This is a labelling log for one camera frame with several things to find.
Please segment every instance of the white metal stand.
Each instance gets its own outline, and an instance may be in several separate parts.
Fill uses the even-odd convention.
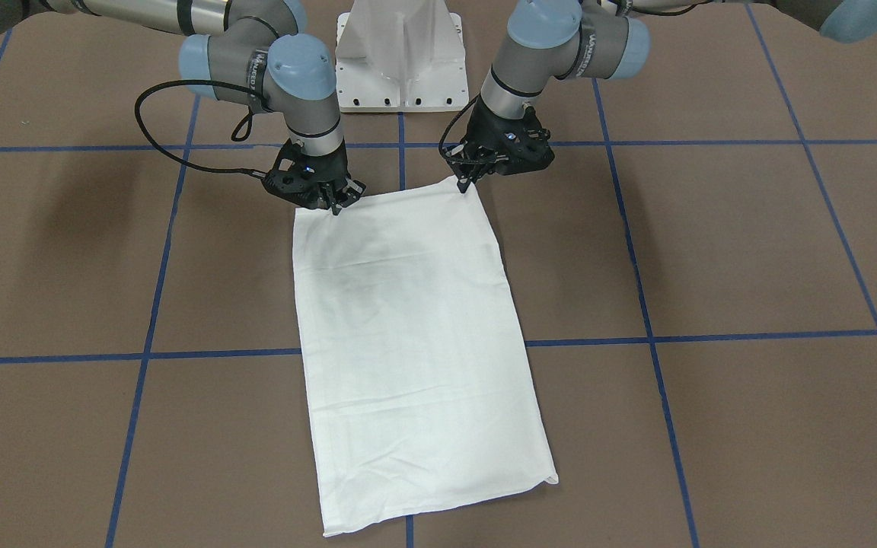
[[[343,112],[445,112],[469,103],[462,18],[445,0],[355,0],[337,18]]]

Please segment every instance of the white towel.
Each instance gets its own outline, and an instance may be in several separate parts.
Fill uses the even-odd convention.
[[[476,191],[297,209],[293,276],[325,537],[557,482]]]

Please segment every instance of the universal robots logo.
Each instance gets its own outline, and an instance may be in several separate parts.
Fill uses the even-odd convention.
[[[250,87],[254,90],[257,89],[259,74],[262,72],[262,67],[264,67],[265,65],[266,52],[257,51],[253,56],[253,59],[250,60]]]
[[[591,36],[588,36],[588,45],[584,48],[584,59],[581,61],[581,65],[577,67],[578,77],[584,74],[584,71],[588,69],[588,65],[591,65],[591,58],[595,56],[596,44],[598,44],[598,35],[592,33]]]

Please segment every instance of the white fabric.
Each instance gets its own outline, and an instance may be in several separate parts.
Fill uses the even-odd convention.
[[[297,209],[293,275],[325,537],[557,482],[476,191]]]

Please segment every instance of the black cable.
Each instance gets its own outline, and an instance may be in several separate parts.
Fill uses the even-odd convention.
[[[469,160],[466,158],[455,158],[453,156],[448,155],[448,150],[445,150],[445,139],[448,138],[449,132],[452,131],[452,127],[455,126],[455,123],[459,121],[459,118],[473,107],[476,104],[476,101],[480,99],[480,96],[473,97],[469,100],[469,103],[466,103],[466,107],[462,107],[455,116],[452,117],[452,121],[448,123],[448,126],[445,126],[445,131],[442,132],[442,138],[438,140],[438,152],[442,154],[442,159],[445,159],[446,162],[450,162],[452,164],[462,164],[466,166],[485,166],[490,163],[488,160]]]
[[[255,113],[253,109],[250,108],[248,114],[244,116],[243,119],[236,124],[236,129],[232,130],[232,135],[229,136],[233,142],[244,142],[244,140],[249,139],[250,135],[253,135],[253,117]],[[240,129],[246,128],[246,132],[243,135],[239,135]]]
[[[683,8],[683,9],[678,10],[678,11],[655,11],[655,10],[648,10],[645,8],[640,8],[637,6],[631,6],[629,11],[634,11],[634,13],[643,14],[643,15],[658,15],[659,17],[672,18],[672,17],[676,17],[676,15],[688,14],[689,11],[695,10],[697,7],[702,6],[702,4],[710,4],[710,3],[713,3],[713,1],[714,0],[703,0],[703,2],[692,4],[692,6],[689,6],[688,8]],[[615,4],[618,5],[619,10],[623,8],[624,0],[614,0],[614,2],[615,2]]]
[[[266,97],[263,94],[259,93],[259,91],[255,91],[253,89],[247,88],[245,86],[237,86],[236,84],[230,84],[228,82],[222,82],[219,80],[171,80],[171,82],[164,82],[161,84],[157,84],[157,86],[152,86],[146,90],[144,93],[137,96],[137,101],[135,101],[135,119],[137,121],[137,127],[140,128],[140,132],[144,134],[144,139],[147,139],[147,142],[151,143],[151,146],[154,147],[157,152],[164,154],[164,156],[168,156],[171,160],[175,160],[178,164],[181,164],[185,167],[191,167],[193,170],[205,171],[210,174],[246,174],[250,177],[258,178],[258,180],[265,180],[266,171],[253,170],[249,167],[206,167],[201,166],[199,164],[195,164],[181,158],[181,156],[175,156],[171,154],[164,146],[159,145],[157,140],[154,139],[154,136],[151,135],[151,132],[147,131],[147,126],[144,125],[144,120],[142,115],[140,115],[140,107],[144,104],[144,101],[147,100],[147,97],[153,96],[153,94],[158,93],[158,91],[167,90],[170,88],[179,88],[181,86],[215,86],[217,88],[224,88],[226,90],[233,91],[241,91],[244,94],[251,94],[251,96],[255,96],[262,100],[263,103],[267,103]]]

